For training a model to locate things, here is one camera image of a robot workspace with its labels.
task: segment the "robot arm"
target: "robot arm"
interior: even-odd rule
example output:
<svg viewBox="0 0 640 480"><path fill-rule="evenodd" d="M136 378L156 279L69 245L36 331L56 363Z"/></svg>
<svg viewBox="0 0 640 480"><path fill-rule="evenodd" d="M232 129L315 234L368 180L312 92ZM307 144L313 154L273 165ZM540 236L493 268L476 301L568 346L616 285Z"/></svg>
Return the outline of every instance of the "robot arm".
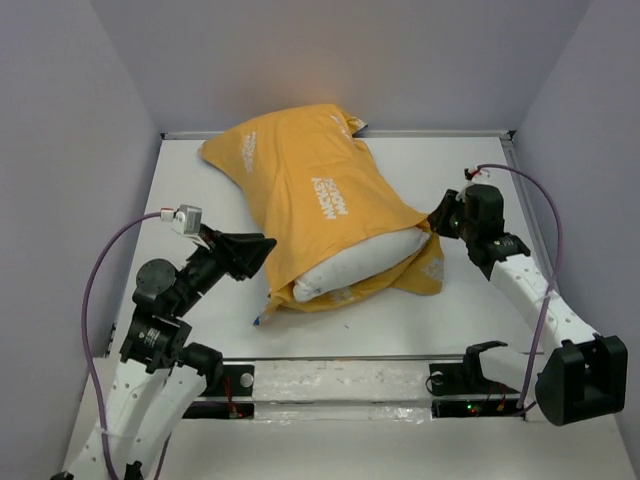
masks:
<svg viewBox="0 0 640 480"><path fill-rule="evenodd" d="M144 478L184 411L222 376L222 354L194 343L184 347L191 327L181 318L225 274L237 281L253 277L276 244L262 234L212 230L200 223L201 210L187 205L163 210L161 219L196 250L181 270L155 259L138 271L136 308L108 392L108 432L96 422L76 460L55 480Z"/></svg>
<svg viewBox="0 0 640 480"><path fill-rule="evenodd" d="M504 231L500 191L483 184L470 184L462 192L448 190L429 222L435 233L465 242L469 259L535 331L548 283L522 240ZM540 336L545 356L533 365L537 383L530 385L527 395L535 396L554 425L621 411L627 368L624 343L615 336L601 336L555 290L549 295ZM520 391L528 358L504 343L489 342L467 349L463 370L470 385L499 382Z"/></svg>

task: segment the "yellow t-shirt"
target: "yellow t-shirt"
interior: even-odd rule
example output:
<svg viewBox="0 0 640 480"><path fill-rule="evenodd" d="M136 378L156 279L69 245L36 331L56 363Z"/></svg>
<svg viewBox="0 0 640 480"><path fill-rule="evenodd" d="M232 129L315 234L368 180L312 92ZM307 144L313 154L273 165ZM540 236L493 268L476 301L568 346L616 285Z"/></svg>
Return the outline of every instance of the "yellow t-shirt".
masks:
<svg viewBox="0 0 640 480"><path fill-rule="evenodd" d="M305 303L293 297L297 277L362 240L414 226L430 232L426 214L404 204L367 145L352 137L363 126L336 105L313 105L254 118L201 146L201 157L242 188L254 221L278 241L265 263L267 314L278 306L327 310L390 286L441 290L443 254L432 234L423 249L378 275Z"/></svg>

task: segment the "white platform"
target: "white platform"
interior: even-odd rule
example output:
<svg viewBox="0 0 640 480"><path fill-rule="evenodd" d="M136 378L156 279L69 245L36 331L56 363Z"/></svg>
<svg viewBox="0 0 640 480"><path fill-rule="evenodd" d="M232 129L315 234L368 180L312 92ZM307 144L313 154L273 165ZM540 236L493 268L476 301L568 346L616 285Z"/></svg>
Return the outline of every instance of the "white platform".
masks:
<svg viewBox="0 0 640 480"><path fill-rule="evenodd" d="M465 184L465 167L506 164L497 138L368 138L385 178L411 206L432 211L447 188ZM199 140L164 141L147 211L189 203L204 209L204 222L227 232L252 232L240 189L197 157ZM493 180L505 197L507 228L532 245L509 174ZM263 327L253 320L266 304L266 277L236 283L224 278L189 312L191 339L227 358L342 357L462 353L470 344L503 340L530 347L531 334L513 307L466 256L462 241L443 240L444 291L421 297L386 290L362 303L327 313L282 311ZM146 222L140 232L125 298L118 316L114 351L120 348L133 312L135 274L146 261L162 257L179 266L193 246L166 224Z"/></svg>
<svg viewBox="0 0 640 480"><path fill-rule="evenodd" d="M193 203L205 209L204 220L211 227L230 232L254 231L255 225L238 188L196 158L200 143L186 140L163 143L147 210ZM407 203L424 211L433 209L447 188L464 184L464 167L482 162L505 163L500 143L492 138L374 138L367 143L383 175ZM512 180L496 172L494 181L505 196L508 229L531 244ZM192 250L188 241L167 230L160 222L147 223L142 228L119 315L114 351L119 349L131 318L130 295L138 268L155 257L179 265ZM194 325L191 339L221 350L227 358L462 353L469 344L492 339L527 350L531 335L524 323L471 265L462 243L444 241L444 249L447 278L440 295L425 298L389 290L332 313L281 313L264 328L252 326L267 292L264 276L244 283L224 279L186 318ZM103 385L110 384L116 363L116 356L98 359ZM382 376L366 372L366 369L353 372L351 380L357 383L358 378L373 377L383 387ZM307 381L309 372L304 368L290 373L294 374L291 377L294 380L295 374L305 377L300 379L295 392L279 389L288 391L293 399L305 399L305 385L323 384L322 380L313 380L313 376ZM423 385L425 374L420 371L401 383ZM259 382L273 383L276 388L280 385L277 383L280 376L264 378L257 369L257 398L261 398ZM394 378L398 381L402 377L394 374ZM355 383L344 383L352 386L334 389L334 393L328 390L329 395L341 398L358 395L360 390L353 387ZM400 386L389 389L386 384L384 388L389 398L400 390ZM415 391L411 388L407 390L409 396L425 395L421 387ZM315 390L309 388L309 397L318 398ZM322 417L324 420L296 421L290 420L295 415L278 421L185 420L173 433L161 478L635 478L613 416L558 428L541 421L537 410L532 412L530 422L507 418L432 421L428 412L407 415L410 421L369 420L368 415L360 417L366 420L353 420L358 418L353 414L347 415L352 420L335 420L334 411L327 415ZM82 449L96 416L95 394L87 384L65 465Z"/></svg>

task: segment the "cable connector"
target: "cable connector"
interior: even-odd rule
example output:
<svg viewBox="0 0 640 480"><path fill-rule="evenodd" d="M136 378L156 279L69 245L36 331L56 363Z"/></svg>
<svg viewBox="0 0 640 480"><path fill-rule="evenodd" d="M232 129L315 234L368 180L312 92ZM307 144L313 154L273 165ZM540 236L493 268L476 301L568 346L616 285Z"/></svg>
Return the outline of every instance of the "cable connector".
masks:
<svg viewBox="0 0 640 480"><path fill-rule="evenodd" d="M467 184L460 189L458 194L456 195L456 200L464 202L465 200L465 192L467 188L472 185L489 185L489 177L491 174L488 170L479 170L476 167L465 168L464 169L464 178L467 180Z"/></svg>
<svg viewBox="0 0 640 480"><path fill-rule="evenodd" d="M161 222L173 222L176 211L173 208L164 207L160 209L160 221Z"/></svg>
<svg viewBox="0 0 640 480"><path fill-rule="evenodd" d="M184 236L198 235L200 232L200 221L202 220L202 209L192 205L180 205L175 212L171 228L174 232Z"/></svg>

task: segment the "white wall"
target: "white wall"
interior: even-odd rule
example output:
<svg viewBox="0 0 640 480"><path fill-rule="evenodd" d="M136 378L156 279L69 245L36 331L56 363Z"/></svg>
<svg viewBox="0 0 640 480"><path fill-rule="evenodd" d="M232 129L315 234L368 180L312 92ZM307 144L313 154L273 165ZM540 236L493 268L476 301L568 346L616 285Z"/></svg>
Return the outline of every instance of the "white wall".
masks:
<svg viewBox="0 0 640 480"><path fill-rule="evenodd" d="M630 355L619 424L640 472L640 3L595 0L516 135L519 161L562 214L563 294ZM549 249L555 225L536 197Z"/></svg>
<svg viewBox="0 0 640 480"><path fill-rule="evenodd" d="M376 129L514 129L589 0L92 0L161 131L335 101Z"/></svg>
<svg viewBox="0 0 640 480"><path fill-rule="evenodd" d="M86 367L80 303L108 237L142 212L159 137L85 0L0 5L0 476L61 467ZM91 305L104 346L132 242Z"/></svg>

